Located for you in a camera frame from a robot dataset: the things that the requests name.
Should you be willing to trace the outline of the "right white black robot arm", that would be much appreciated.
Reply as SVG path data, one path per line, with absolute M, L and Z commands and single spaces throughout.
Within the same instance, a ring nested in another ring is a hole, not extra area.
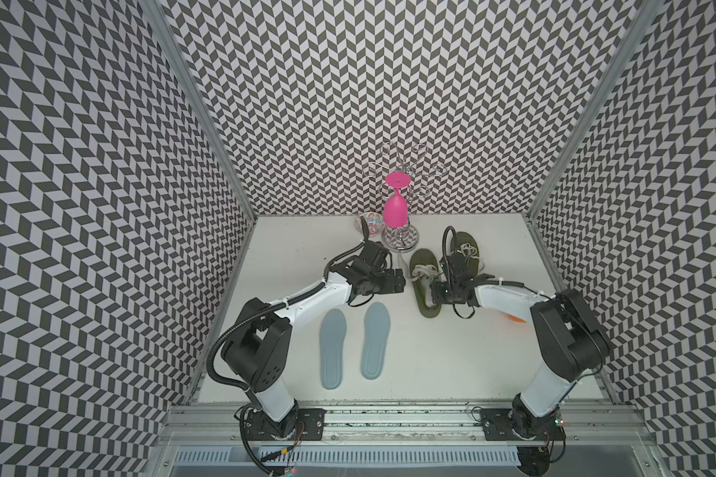
M 479 274 L 461 235 L 443 232 L 443 276 L 431 283 L 433 300 L 451 307 L 488 308 L 533 326 L 543 363 L 530 384 L 512 400 L 506 413 L 510 433 L 520 440 L 551 436 L 560 427 L 560 405 L 586 377 L 602 371 L 613 345 L 581 292 L 565 289 L 553 295 L 513 280 Z

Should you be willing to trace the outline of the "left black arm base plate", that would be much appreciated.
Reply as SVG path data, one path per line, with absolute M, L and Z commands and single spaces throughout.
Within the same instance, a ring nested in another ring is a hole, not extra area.
M 274 421 L 263 411 L 248 411 L 242 435 L 254 441 L 321 441 L 325 409 L 294 407 L 281 421 Z

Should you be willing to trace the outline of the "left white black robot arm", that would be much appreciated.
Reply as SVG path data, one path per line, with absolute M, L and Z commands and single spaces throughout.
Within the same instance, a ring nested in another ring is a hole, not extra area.
M 210 348 L 208 377 L 243 391 L 266 435 L 290 437 L 300 411 L 282 380 L 292 332 L 358 297 L 403 292 L 405 277 L 389 254 L 383 244 L 366 238 L 332 258 L 322 279 L 306 289 L 273 302 L 249 300 Z

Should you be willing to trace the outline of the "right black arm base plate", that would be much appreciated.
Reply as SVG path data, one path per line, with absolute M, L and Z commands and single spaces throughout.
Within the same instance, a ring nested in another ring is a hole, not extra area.
M 479 415 L 488 441 L 551 442 L 567 438 L 558 411 L 535 417 L 527 409 L 481 409 Z

